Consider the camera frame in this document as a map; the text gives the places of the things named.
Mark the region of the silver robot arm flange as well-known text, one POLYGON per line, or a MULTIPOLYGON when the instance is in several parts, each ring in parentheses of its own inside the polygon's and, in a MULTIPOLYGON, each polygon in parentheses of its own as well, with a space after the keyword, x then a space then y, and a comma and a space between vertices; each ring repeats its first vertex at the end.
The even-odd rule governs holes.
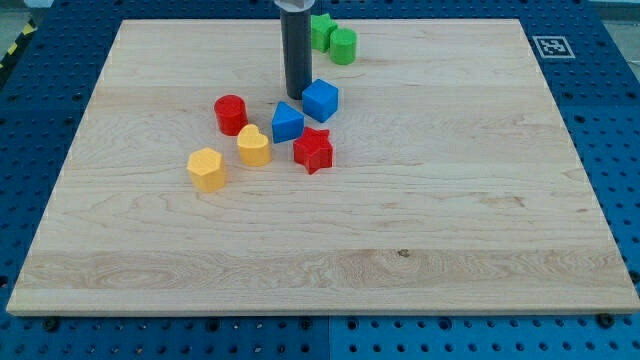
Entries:
POLYGON ((313 7, 315 0, 274 0, 274 3, 286 12, 304 12, 313 7))

